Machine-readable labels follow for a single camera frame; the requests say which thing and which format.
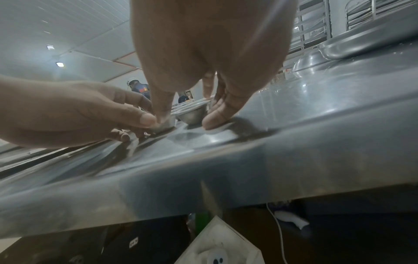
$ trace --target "person's left hand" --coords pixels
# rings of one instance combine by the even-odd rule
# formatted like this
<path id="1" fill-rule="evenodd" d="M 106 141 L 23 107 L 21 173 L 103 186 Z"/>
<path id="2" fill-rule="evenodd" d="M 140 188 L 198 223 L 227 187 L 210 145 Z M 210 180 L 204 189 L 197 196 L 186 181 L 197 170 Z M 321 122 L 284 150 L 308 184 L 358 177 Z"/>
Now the person's left hand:
<path id="1" fill-rule="evenodd" d="M 129 135 L 116 128 L 142 137 L 144 128 L 156 123 L 152 114 L 139 108 L 152 111 L 142 94 L 104 83 L 12 78 L 6 83 L 12 86 L 7 101 L 13 103 L 0 118 L 0 136 L 20 146 L 60 148 L 106 138 L 128 141 Z"/>

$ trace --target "small bowl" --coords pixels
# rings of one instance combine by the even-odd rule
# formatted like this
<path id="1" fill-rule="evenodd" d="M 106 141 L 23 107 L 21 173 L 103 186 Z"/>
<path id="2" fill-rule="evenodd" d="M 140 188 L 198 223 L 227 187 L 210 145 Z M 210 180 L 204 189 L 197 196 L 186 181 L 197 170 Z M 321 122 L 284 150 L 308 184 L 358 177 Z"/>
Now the small bowl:
<path id="1" fill-rule="evenodd" d="M 188 125 L 201 124 L 208 110 L 210 100 L 204 100 L 187 105 L 174 111 L 172 114 Z"/>
<path id="2" fill-rule="evenodd" d="M 154 126 L 150 127 L 148 130 L 154 134 L 159 134 L 175 127 L 175 122 L 176 122 L 175 116 L 171 115 L 164 123 L 155 124 Z"/>

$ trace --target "metal countertop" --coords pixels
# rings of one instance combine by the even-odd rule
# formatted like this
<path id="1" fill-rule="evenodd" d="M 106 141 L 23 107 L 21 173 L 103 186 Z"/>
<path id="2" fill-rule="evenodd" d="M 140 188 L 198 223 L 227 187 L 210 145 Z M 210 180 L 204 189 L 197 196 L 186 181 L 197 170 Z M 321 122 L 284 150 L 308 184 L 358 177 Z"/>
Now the metal countertop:
<path id="1" fill-rule="evenodd" d="M 0 237 L 418 181 L 417 41 L 290 79 L 215 130 L 179 123 L 3 175 Z"/>

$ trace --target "metal tray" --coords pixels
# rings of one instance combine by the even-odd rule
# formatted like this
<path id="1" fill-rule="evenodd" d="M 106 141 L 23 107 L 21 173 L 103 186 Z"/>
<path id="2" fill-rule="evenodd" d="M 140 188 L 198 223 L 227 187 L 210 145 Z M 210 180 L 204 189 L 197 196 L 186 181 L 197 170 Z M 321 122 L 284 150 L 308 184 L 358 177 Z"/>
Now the metal tray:
<path id="1" fill-rule="evenodd" d="M 353 57 L 418 35 L 418 5 L 380 17 L 318 45 L 329 60 Z"/>
<path id="2" fill-rule="evenodd" d="M 291 72 L 297 72 L 330 61 L 322 56 L 320 50 L 315 50 L 301 57 L 295 62 Z"/>

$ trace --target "white ceiling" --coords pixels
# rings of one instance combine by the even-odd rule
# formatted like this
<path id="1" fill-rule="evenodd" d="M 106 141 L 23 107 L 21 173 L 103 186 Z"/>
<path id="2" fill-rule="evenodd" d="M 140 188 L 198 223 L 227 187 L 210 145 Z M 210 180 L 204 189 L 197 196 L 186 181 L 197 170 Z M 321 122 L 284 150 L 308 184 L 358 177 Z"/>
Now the white ceiling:
<path id="1" fill-rule="evenodd" d="M 129 0 L 1 0 L 0 34 L 4 75 L 107 81 L 140 67 Z"/>

